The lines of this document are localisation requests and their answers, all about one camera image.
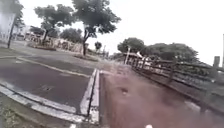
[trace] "red brick sidewalk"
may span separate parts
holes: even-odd
[[[187,99],[124,66],[101,74],[106,116],[111,128],[224,128],[224,119],[200,115]]]

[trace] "overcast sky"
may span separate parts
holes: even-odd
[[[64,4],[71,0],[20,0],[24,5],[27,25],[40,26],[33,9],[37,6]],[[97,39],[111,53],[117,44],[128,37],[137,37],[146,45],[155,43],[184,43],[199,52],[201,61],[212,64],[214,56],[222,56],[224,33],[223,0],[111,0],[111,9],[122,21],[114,33],[99,35]],[[81,23],[74,24],[82,28]]]

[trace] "tree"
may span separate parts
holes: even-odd
[[[76,12],[74,17],[84,24],[83,55],[86,54],[86,41],[89,37],[96,38],[96,33],[110,33],[116,30],[117,17],[108,7],[108,0],[72,0]]]
[[[45,29],[43,44],[49,32],[55,30],[55,27],[71,25],[74,22],[74,17],[72,16],[73,9],[62,4],[58,4],[57,8],[51,5],[37,7],[34,11],[39,18],[43,19],[41,23],[41,27]]]
[[[128,51],[128,47],[131,47],[131,52],[137,53],[145,47],[144,42],[138,38],[128,38],[125,39],[122,43],[118,44],[117,48],[119,51],[125,53]]]
[[[43,35],[44,30],[38,27],[31,26],[30,31],[33,32],[36,35]]]
[[[194,63],[198,61],[197,58],[198,52],[185,44],[158,43],[155,45],[148,46],[148,50],[150,55],[156,55],[163,60],[176,59],[178,62],[189,62],[189,63]]]
[[[0,9],[5,12],[15,13],[15,26],[20,27],[24,25],[22,20],[23,12],[22,9],[24,8],[22,4],[20,4],[19,0],[1,0],[0,1]]]
[[[65,29],[61,35],[61,38],[71,41],[73,43],[81,43],[82,42],[82,30],[69,28]]]
[[[100,49],[101,49],[101,47],[102,47],[102,43],[100,43],[100,42],[96,42],[95,43],[95,48],[96,48],[96,51],[99,51]]]

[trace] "white building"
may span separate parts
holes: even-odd
[[[0,41],[8,42],[14,17],[15,14],[7,13],[0,9]]]

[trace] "bush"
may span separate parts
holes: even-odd
[[[79,58],[79,59],[83,59],[83,60],[89,60],[89,61],[93,61],[93,62],[98,62],[98,59],[89,56],[89,55],[82,55],[82,54],[75,54],[74,57]]]
[[[49,50],[49,51],[56,51],[56,48],[50,47],[50,46],[43,46],[43,45],[37,45],[37,44],[32,44],[28,43],[27,46],[31,48],[37,48],[37,49],[43,49],[43,50]]]

